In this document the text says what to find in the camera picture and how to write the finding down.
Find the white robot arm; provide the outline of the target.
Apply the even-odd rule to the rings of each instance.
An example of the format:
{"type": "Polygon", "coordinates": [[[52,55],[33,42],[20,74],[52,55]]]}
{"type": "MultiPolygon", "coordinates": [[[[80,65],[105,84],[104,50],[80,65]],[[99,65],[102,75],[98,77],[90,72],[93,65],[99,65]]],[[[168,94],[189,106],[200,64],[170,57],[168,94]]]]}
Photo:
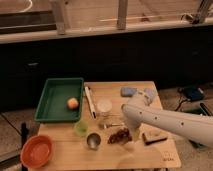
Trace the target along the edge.
{"type": "Polygon", "coordinates": [[[183,136],[213,148],[213,117],[151,107],[152,99],[134,95],[121,107],[127,127],[136,130],[142,123],[183,136]]]}

